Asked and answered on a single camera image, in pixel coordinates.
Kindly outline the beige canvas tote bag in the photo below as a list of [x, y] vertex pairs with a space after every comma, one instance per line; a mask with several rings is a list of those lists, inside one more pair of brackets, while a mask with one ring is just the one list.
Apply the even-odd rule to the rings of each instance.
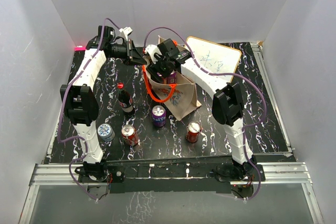
[[[159, 44], [156, 46], [158, 46], [162, 57], [166, 56], [175, 59], [181, 66], [186, 60], [191, 58], [191, 54], [187, 49], [171, 39], [160, 37]], [[176, 70], [176, 84], [166, 84], [165, 78], [163, 82], [155, 82], [151, 80], [150, 74], [145, 69], [146, 66], [152, 63], [151, 58], [145, 52], [144, 58], [147, 64], [142, 66], [143, 77], [147, 92], [153, 101], [164, 104], [178, 121], [201, 107], [197, 97], [196, 84], [191, 78]]]

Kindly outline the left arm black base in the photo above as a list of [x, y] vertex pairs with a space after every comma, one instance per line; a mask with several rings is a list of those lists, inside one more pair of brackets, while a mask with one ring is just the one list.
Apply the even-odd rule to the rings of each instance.
[[82, 166], [75, 168], [82, 183], [122, 183], [124, 182], [124, 168], [110, 165], [107, 162], [89, 164], [84, 162]]

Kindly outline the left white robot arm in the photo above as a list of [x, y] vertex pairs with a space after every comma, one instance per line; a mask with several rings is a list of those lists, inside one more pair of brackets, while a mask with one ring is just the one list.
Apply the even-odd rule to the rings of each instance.
[[99, 106], [93, 93], [95, 81], [108, 58], [122, 59], [129, 66], [145, 64], [142, 54], [129, 38], [132, 28], [120, 28], [119, 32], [117, 36], [114, 28], [99, 26], [98, 34], [85, 47], [85, 55], [77, 73], [69, 84], [60, 88], [62, 113], [78, 134], [83, 150], [82, 160], [94, 164], [90, 175], [98, 182], [104, 181], [109, 172], [106, 166], [100, 164], [103, 151], [96, 130]]

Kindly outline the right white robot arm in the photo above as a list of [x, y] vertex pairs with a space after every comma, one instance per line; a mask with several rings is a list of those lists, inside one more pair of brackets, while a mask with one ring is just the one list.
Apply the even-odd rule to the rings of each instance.
[[256, 160], [245, 139], [244, 106], [239, 84], [226, 82], [222, 74], [210, 72], [200, 65], [189, 46], [181, 49], [171, 39], [158, 45], [144, 45], [143, 54], [147, 83], [162, 83], [163, 78], [175, 71], [194, 81], [213, 98], [212, 116], [223, 126], [232, 150], [232, 163], [227, 173], [247, 180], [253, 174]]

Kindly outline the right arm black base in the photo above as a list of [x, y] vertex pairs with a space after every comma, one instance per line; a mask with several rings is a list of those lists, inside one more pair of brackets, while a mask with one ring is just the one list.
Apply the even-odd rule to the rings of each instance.
[[226, 163], [216, 165], [211, 170], [211, 175], [219, 182], [242, 182], [244, 186], [250, 186], [252, 182], [264, 182], [265, 172], [262, 165], [251, 166], [249, 163]]

